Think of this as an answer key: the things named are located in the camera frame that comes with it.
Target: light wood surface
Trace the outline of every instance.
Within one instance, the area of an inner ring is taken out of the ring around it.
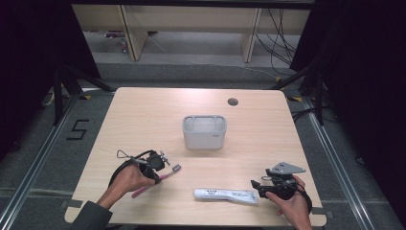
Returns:
[[[230,98],[238,105],[228,105]],[[224,146],[219,150],[185,148],[182,120],[187,115],[222,115],[227,120]],[[111,174],[124,160],[117,150],[137,155],[162,150],[177,174],[136,198],[118,201],[110,222],[162,225],[279,226],[277,206],[265,198],[258,205],[229,201],[199,201],[196,188],[251,190],[265,169],[281,161],[305,168],[298,176],[314,207],[322,207],[284,95],[280,91],[235,89],[120,88],[106,114],[73,199],[97,201]],[[166,166],[158,174],[169,173]],[[68,208],[72,222],[79,208]],[[326,216],[310,215],[314,226]]]

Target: black fabric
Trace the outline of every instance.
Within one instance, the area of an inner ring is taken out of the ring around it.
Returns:
[[[112,212],[102,208],[99,204],[87,201],[80,210],[78,217],[72,223],[72,230],[104,229],[111,219]]]

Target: wrist-mounted device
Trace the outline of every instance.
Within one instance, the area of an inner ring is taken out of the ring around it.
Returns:
[[[131,164],[136,164],[140,168],[140,172],[147,178],[155,180],[155,184],[161,182],[159,175],[156,172],[161,171],[165,168],[165,163],[170,166],[170,163],[165,156],[165,154],[161,151],[161,154],[158,154],[155,150],[147,150],[137,156],[130,156],[127,155],[122,150],[117,151],[118,158],[129,158],[128,160],[124,161],[122,165],[114,171],[113,175],[110,178],[110,182],[108,183],[108,187],[113,183],[116,176],[127,166]]]
[[[308,213],[311,213],[311,199],[305,191],[305,188],[302,188],[302,190],[298,188],[298,186],[302,187],[302,185],[297,183],[293,177],[293,173],[304,173],[304,169],[281,162],[274,168],[266,169],[265,171],[267,175],[263,176],[262,180],[272,181],[273,186],[260,185],[257,181],[251,180],[251,185],[254,189],[258,190],[259,197],[267,198],[265,193],[271,192],[281,199],[288,200],[298,192],[304,197],[307,203]]]

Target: person's right hand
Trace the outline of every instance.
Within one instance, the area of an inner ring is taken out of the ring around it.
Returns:
[[[293,177],[298,184],[302,185],[298,186],[298,189],[303,191],[305,183],[298,176],[293,175]],[[270,192],[266,192],[265,195],[280,208],[277,215],[284,215],[296,230],[311,229],[307,203],[299,192],[296,192],[295,195],[288,200],[283,200]]]

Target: white container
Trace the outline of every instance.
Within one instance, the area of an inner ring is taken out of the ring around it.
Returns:
[[[185,146],[190,150],[219,150],[223,147],[227,122],[219,115],[190,115],[183,119]]]

